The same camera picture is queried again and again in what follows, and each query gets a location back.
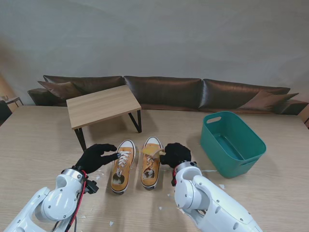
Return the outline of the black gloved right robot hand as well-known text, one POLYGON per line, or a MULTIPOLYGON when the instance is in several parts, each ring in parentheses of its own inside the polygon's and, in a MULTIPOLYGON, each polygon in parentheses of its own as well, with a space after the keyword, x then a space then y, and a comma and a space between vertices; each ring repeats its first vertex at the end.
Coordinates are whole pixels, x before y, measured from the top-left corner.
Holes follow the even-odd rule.
POLYGON ((191 151, 180 143, 167 144, 164 152, 164 155, 160 155, 160 163, 173 169, 192 158, 191 151))

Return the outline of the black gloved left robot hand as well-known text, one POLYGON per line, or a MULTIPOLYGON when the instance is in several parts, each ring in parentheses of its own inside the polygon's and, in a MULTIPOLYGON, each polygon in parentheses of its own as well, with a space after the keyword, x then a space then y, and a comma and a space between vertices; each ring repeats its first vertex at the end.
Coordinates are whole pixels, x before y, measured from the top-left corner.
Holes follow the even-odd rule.
POLYGON ((74 167, 90 174, 98 170, 101 166, 117 160, 120 154, 117 148, 111 144, 94 144, 87 148, 74 167))

